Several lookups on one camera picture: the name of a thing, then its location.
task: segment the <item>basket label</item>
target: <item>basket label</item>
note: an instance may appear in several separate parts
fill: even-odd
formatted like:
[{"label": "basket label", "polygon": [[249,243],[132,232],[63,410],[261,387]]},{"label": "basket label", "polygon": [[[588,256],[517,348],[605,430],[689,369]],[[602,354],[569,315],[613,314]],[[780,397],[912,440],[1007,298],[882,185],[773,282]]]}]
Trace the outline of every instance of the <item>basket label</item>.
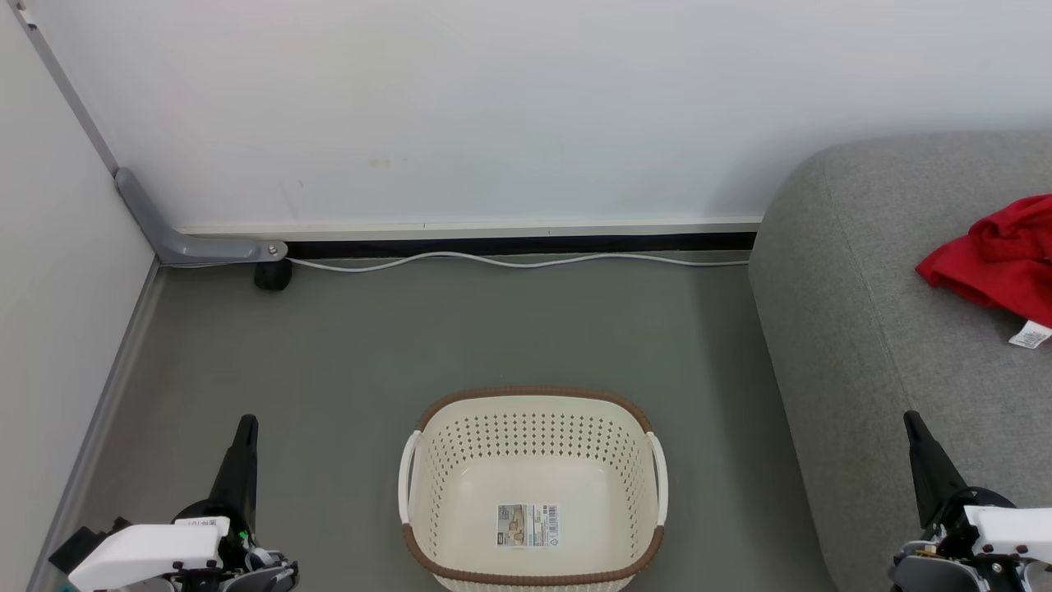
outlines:
[{"label": "basket label", "polygon": [[498,547],[559,547],[562,535],[558,505],[502,504],[497,507]]}]

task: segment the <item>gray floor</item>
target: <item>gray floor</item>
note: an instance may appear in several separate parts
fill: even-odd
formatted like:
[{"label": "gray floor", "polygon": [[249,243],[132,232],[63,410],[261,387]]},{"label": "gray floor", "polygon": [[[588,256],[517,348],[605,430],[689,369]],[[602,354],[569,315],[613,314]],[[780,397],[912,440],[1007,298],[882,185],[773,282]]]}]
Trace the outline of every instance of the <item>gray floor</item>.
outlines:
[{"label": "gray floor", "polygon": [[639,404],[668,457],[667,537],[631,589],[833,589],[745,267],[424,261],[297,268],[283,292],[250,273],[164,271],[85,503],[90,526],[167,522],[206,495],[254,413],[259,536],[300,560],[301,590],[443,590],[399,529],[399,456],[419,415],[466,388],[585,387]]}]

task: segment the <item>clothing tag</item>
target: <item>clothing tag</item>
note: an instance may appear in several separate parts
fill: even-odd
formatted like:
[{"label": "clothing tag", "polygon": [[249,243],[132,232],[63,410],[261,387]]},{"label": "clothing tag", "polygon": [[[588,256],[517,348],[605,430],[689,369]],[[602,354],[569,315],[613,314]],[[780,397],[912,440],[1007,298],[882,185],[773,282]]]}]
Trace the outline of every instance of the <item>clothing tag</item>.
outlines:
[{"label": "clothing tag", "polygon": [[1024,348],[1030,348],[1033,350],[1036,349],[1037,346],[1040,346],[1041,343],[1049,338],[1052,338],[1052,329],[1049,329],[1044,325],[1037,325],[1032,321],[1028,321],[1027,325],[1023,326],[1023,331],[1013,335],[1008,343],[1013,346],[1023,346]]}]

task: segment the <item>white plastic basket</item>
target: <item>white plastic basket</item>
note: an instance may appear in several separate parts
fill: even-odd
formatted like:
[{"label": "white plastic basket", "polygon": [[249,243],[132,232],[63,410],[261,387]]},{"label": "white plastic basket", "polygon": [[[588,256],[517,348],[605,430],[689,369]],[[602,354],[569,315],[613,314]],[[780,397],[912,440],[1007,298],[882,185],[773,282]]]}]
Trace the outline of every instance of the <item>white plastic basket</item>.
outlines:
[{"label": "white plastic basket", "polygon": [[613,592],[661,547],[668,470],[646,416],[615,395],[468,391],[420,421],[398,495],[409,551],[450,590]]}]

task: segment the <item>white wall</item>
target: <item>white wall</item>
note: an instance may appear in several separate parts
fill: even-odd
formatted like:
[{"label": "white wall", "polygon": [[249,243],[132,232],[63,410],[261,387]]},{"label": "white wall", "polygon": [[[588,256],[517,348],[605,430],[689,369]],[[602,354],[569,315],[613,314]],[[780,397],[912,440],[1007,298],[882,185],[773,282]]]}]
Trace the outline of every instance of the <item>white wall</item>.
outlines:
[{"label": "white wall", "polygon": [[153,250],[0,6],[0,574],[24,590]]},{"label": "white wall", "polygon": [[1052,122],[1048,0],[29,0],[180,226],[754,216],[802,159]]}]

